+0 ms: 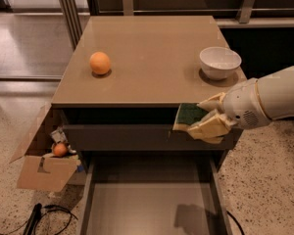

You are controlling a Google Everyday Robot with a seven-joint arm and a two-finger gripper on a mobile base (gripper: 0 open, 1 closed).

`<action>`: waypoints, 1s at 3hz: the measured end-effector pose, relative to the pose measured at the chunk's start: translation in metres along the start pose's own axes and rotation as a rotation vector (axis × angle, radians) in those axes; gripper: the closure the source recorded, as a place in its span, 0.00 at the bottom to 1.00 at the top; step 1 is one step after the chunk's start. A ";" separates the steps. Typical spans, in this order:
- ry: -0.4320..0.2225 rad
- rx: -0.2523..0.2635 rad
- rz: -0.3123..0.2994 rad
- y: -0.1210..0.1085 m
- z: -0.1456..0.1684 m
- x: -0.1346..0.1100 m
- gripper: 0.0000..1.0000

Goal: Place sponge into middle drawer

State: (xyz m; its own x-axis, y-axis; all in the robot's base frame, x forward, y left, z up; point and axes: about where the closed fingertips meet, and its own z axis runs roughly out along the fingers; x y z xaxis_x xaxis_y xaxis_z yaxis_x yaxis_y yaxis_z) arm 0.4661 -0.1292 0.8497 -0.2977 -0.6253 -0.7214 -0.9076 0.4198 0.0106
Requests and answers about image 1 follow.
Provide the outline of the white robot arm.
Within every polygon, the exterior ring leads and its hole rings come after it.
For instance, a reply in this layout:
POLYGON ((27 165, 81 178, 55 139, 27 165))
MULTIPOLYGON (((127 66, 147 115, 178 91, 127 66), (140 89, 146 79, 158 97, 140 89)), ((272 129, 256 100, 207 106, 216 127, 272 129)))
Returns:
POLYGON ((208 113, 187 128, 193 139, 220 143, 232 128, 254 129, 294 117, 294 66, 235 84, 198 104, 208 113))

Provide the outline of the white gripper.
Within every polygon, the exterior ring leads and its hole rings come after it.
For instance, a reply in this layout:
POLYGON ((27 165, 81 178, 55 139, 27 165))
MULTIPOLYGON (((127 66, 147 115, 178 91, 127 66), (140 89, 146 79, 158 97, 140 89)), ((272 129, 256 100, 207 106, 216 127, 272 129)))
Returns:
POLYGON ((218 93, 197 106, 207 112, 200 121, 191 124, 186 132, 195 140, 219 144, 232 127, 253 129, 270 124, 258 93, 257 78, 235 84, 226 93, 218 93))

